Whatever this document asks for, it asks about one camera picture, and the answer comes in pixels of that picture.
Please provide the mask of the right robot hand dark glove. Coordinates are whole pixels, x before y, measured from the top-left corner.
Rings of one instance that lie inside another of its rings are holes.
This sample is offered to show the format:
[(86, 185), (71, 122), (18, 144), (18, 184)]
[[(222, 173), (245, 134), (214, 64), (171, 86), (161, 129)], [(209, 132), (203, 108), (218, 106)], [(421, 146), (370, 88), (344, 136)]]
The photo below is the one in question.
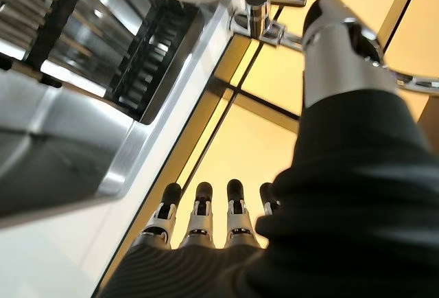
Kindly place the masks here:
[(340, 0), (303, 27), (304, 107), (265, 249), (164, 251), (141, 236), (102, 297), (437, 297), (438, 158), (381, 46)]

